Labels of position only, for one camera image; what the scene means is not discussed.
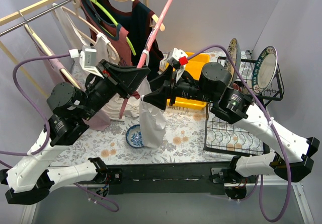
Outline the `pink plastic hanger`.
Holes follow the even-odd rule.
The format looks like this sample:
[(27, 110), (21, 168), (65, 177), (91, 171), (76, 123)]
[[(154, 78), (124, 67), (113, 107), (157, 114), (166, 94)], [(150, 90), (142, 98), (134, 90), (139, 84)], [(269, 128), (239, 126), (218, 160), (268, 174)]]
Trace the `pink plastic hanger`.
[(150, 33), (147, 42), (145, 44), (145, 48), (142, 51), (142, 54), (140, 56), (140, 60), (139, 63), (137, 65), (137, 68), (142, 68), (144, 63), (146, 62), (148, 56), (149, 56), (149, 51), (152, 47), (153, 42), (156, 39), (157, 33), (160, 30), (161, 24), (163, 23), (163, 20), (166, 16), (166, 13), (170, 7), (170, 5), (172, 4), (173, 0), (168, 0), (167, 3), (165, 4), (160, 16), (159, 16), (159, 20), (157, 21), (156, 25), (154, 26), (152, 32)]

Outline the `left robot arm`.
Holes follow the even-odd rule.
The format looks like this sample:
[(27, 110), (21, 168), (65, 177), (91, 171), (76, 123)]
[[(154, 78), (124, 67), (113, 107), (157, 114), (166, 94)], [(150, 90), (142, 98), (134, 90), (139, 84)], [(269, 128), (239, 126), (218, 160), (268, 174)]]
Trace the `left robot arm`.
[(31, 205), (66, 185), (91, 181), (97, 184), (115, 182), (115, 171), (104, 161), (89, 158), (86, 162), (63, 168), (50, 164), (88, 130), (87, 122), (115, 95), (128, 99), (149, 74), (147, 66), (118, 66), (101, 60), (97, 74), (86, 78), (85, 90), (68, 82), (57, 84), (47, 104), (52, 116), (45, 124), (31, 152), (14, 167), (1, 170), (1, 183), (8, 185), (9, 204)]

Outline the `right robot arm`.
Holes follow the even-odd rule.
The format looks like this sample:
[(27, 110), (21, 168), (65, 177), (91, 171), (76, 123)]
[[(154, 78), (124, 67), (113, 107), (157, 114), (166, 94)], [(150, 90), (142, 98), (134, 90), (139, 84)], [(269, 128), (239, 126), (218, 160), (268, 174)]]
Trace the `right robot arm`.
[(165, 110), (177, 97), (212, 104), (217, 118), (243, 129), (273, 149), (272, 153), (232, 158), (229, 166), (214, 174), (222, 183), (237, 183), (254, 175), (277, 175), (284, 180), (299, 182), (311, 173), (311, 158), (318, 150), (319, 140), (304, 138), (268, 118), (253, 98), (228, 86), (231, 74), (217, 62), (206, 63), (199, 80), (188, 77), (175, 79), (168, 66), (154, 85), (159, 88), (145, 96), (143, 101)]

